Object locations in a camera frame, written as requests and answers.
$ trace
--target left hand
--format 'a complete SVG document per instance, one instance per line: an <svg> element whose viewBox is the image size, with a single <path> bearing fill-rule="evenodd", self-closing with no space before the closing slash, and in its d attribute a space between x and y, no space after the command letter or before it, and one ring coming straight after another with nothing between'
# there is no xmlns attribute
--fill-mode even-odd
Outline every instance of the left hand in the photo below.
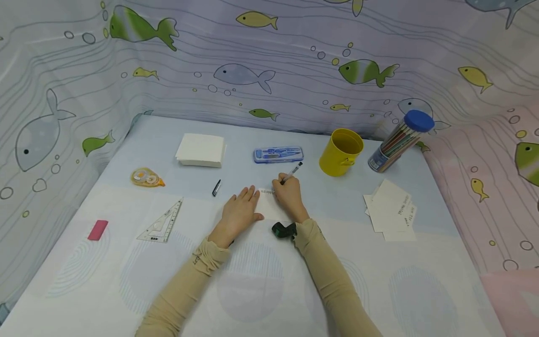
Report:
<svg viewBox="0 0 539 337"><path fill-rule="evenodd" d="M244 187L240 194L235 194L226 202L223 216L208 237L218 247L228 248L244 230L255 221L264 220L264 216L255 213L260 191L254 191L254 186Z"/></svg>

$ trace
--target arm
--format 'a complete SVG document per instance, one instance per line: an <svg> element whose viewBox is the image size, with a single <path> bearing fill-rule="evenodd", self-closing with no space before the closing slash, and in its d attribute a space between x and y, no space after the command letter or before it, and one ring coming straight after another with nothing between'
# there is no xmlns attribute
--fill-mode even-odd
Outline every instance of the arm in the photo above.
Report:
<svg viewBox="0 0 539 337"><path fill-rule="evenodd" d="M382 337L369 318L341 261L327 243L316 222L310 219L303 202L299 180L290 178L284 185L273 181L279 203L297 222L296 248L304 257L316 289L335 320L341 337Z"/></svg>
<svg viewBox="0 0 539 337"><path fill-rule="evenodd" d="M228 259L229 245L253 222L264 219L254 213L259 197L260 192L251 186L229 199L221 220L154 300L135 337L178 336L212 272Z"/></svg>

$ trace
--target blue lid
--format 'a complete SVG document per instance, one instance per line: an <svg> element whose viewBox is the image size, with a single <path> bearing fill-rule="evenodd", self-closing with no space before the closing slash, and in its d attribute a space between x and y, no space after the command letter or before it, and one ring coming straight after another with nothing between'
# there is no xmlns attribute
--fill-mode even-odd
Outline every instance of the blue lid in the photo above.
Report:
<svg viewBox="0 0 539 337"><path fill-rule="evenodd" d="M404 122L414 131L429 132L434 127L432 117L419 110L410 110L404 115Z"/></svg>

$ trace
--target fabric backdrop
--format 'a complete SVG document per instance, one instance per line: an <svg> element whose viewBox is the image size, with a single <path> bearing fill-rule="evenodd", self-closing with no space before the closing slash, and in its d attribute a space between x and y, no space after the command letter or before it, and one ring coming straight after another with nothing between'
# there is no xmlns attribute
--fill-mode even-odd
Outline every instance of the fabric backdrop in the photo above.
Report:
<svg viewBox="0 0 539 337"><path fill-rule="evenodd" d="M539 333L535 0L5 1L0 56L0 322L140 114L381 138L415 108L507 334Z"/></svg>

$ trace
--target pink eraser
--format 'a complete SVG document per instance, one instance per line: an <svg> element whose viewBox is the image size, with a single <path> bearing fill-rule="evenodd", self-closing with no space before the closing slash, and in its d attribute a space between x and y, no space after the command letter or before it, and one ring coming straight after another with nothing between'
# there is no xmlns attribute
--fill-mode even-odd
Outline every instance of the pink eraser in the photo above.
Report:
<svg viewBox="0 0 539 337"><path fill-rule="evenodd" d="M88 235L88 240L99 240L101 238L101 235L103 235L107 224L108 221L106 220L97 220L95 222L94 228L92 228L92 231L90 232L90 235Z"/></svg>

